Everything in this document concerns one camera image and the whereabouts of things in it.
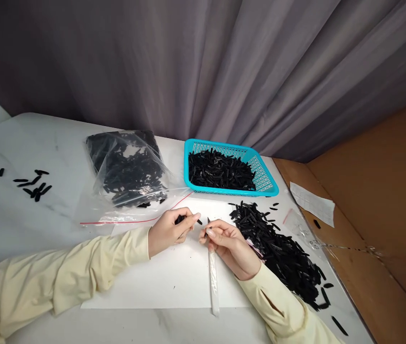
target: cream long-sleeve shirt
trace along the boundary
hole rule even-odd
[[[99,236],[73,249],[1,262],[0,343],[47,311],[58,315],[109,289],[126,267],[149,260],[148,230]],[[265,320],[273,343],[341,343],[265,265],[254,278],[239,283]]]

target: paper note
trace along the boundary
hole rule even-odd
[[[290,183],[290,192],[299,206],[308,210],[329,226],[334,227],[333,210],[335,209],[335,203],[333,201],[316,196],[314,193],[292,182]]]
[[[208,248],[200,245],[198,236],[208,217],[232,223],[229,214],[233,209],[226,202],[194,198],[187,198],[179,207],[200,212],[203,225],[196,223],[183,244],[127,268],[109,291],[96,293],[81,308],[211,308]],[[112,234],[124,231],[124,227],[116,226]],[[233,273],[217,255],[216,261],[220,307],[250,307]]]

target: white marble table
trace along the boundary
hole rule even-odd
[[[109,234],[112,226],[82,227],[74,219],[80,195],[94,180],[84,148],[86,136],[113,131],[108,128],[38,114],[21,114],[0,123],[0,261],[12,255],[75,245],[97,235]],[[173,172],[182,173],[184,143],[157,138],[163,160]],[[270,158],[263,158],[278,183],[277,197],[257,197],[260,210],[278,202],[269,216],[281,224],[290,208],[297,207],[284,180]],[[15,178],[31,177],[35,169],[50,173],[53,185],[39,203],[19,190]],[[191,197],[239,203],[249,197],[193,194]],[[335,285],[327,290],[331,306],[318,314],[347,343],[372,343],[344,288],[325,258],[311,254]],[[344,337],[331,320],[335,316],[346,329]],[[264,323],[253,308],[221,309],[220,318],[210,309],[81,310],[75,307],[57,318],[45,314],[16,332],[8,343],[269,343]]]

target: cardboard box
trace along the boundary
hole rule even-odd
[[[322,242],[350,248],[325,250],[375,340],[406,343],[406,108],[307,164],[274,161],[289,186],[335,202],[335,228],[302,211]]]

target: curtain fold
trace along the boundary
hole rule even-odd
[[[307,162],[406,106],[406,0],[2,0],[0,105]]]

